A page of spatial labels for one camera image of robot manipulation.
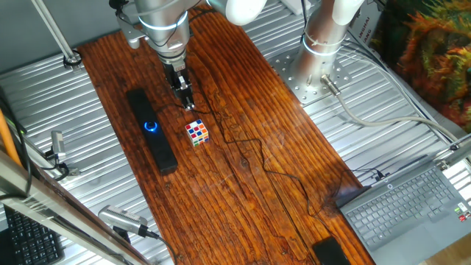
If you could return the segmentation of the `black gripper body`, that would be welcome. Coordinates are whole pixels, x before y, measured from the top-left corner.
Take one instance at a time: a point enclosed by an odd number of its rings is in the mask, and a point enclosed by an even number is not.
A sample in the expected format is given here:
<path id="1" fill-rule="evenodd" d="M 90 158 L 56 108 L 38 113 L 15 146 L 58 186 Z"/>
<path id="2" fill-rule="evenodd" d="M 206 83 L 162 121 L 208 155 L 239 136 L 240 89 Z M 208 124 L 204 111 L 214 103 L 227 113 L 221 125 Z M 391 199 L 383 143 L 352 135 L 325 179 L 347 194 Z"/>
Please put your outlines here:
<path id="1" fill-rule="evenodd" d="M 166 80 L 171 86 L 172 90 L 185 90 L 190 88 L 191 82 L 189 80 L 188 69 L 184 67 L 181 70 L 175 70 L 172 64 L 163 64 L 163 69 L 166 75 Z"/>

